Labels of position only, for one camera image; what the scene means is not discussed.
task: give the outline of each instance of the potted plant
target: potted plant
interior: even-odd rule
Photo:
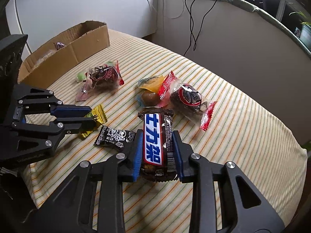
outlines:
[[[311,50],[311,18],[307,18],[304,13],[292,12],[291,14],[297,13],[304,18],[304,22],[302,22],[302,30],[300,35],[300,40],[307,46],[308,49]]]

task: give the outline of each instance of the red candy wrapper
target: red candy wrapper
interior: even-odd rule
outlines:
[[[187,83],[183,83],[171,71],[159,89],[163,103],[170,102],[174,109],[190,121],[207,130],[217,102],[206,99],[200,92]]]

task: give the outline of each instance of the blue label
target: blue label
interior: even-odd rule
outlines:
[[[162,166],[161,119],[159,114],[145,114],[144,160],[146,163]]]

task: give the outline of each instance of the cardboard flap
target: cardboard flap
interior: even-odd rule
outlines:
[[[33,69],[22,82],[46,89],[77,64],[73,51],[70,48],[62,48],[57,52],[57,55],[50,56],[40,66]]]
[[[90,56],[90,52],[97,53],[102,50],[102,46],[110,46],[108,28],[105,25],[87,32],[70,45],[72,46],[75,56],[80,63]]]
[[[19,73],[18,73],[18,81],[23,80],[29,74],[28,69],[25,67],[24,63],[21,64]]]

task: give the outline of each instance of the green candy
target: green candy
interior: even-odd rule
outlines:
[[[79,72],[77,74],[77,82],[82,82],[86,79],[85,72]]]

